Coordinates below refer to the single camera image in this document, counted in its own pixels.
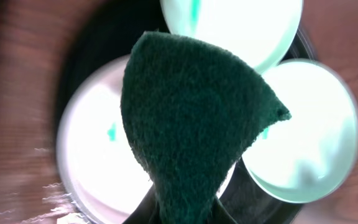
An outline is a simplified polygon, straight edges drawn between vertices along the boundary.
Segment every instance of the white plate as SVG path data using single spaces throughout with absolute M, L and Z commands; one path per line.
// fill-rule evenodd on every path
M 172 34 L 194 37 L 239 56 L 257 72 L 291 46 L 303 0 L 160 0 Z
M 122 223 L 152 186 L 122 126 L 122 78 L 129 57 L 105 65 L 70 100 L 58 132 L 58 166 L 65 187 L 93 218 Z M 220 197 L 234 166 L 219 189 Z
M 251 177 L 285 202 L 318 200 L 337 189 L 358 155 L 358 107 L 341 78 L 309 60 L 262 75 L 292 119 L 269 127 L 242 158 Z

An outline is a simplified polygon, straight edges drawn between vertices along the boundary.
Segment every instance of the wooden table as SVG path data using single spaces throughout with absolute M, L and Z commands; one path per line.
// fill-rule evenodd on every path
M 0 1 L 0 223 L 32 217 L 55 223 L 59 216 L 50 210 L 63 197 L 48 198 L 55 186 L 47 186 L 60 181 L 52 133 L 59 71 L 75 35 L 103 2 Z M 321 61 L 341 74 L 358 102 L 358 1 L 305 0 L 302 23 Z M 306 205 L 293 223 L 358 224 L 358 163 L 339 190 Z

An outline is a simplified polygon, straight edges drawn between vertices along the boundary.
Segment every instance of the brown wooden surface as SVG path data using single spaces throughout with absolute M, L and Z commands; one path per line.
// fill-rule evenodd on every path
M 43 198 L 49 195 L 45 186 L 59 182 L 51 153 L 59 69 L 79 28 L 103 1 L 0 1 L 0 223 L 56 207 Z M 358 102 L 358 1 L 305 0 L 302 23 L 321 61 L 345 79 Z M 308 204 L 294 221 L 309 223 L 358 224 L 358 162 L 339 190 Z

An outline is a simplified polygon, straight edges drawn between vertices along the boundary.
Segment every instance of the fabric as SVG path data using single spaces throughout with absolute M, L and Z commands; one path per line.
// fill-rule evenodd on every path
M 290 119 L 261 76 L 232 53 L 159 32 L 146 32 L 132 49 L 121 114 L 164 224 L 204 223 L 233 163 L 267 126 Z

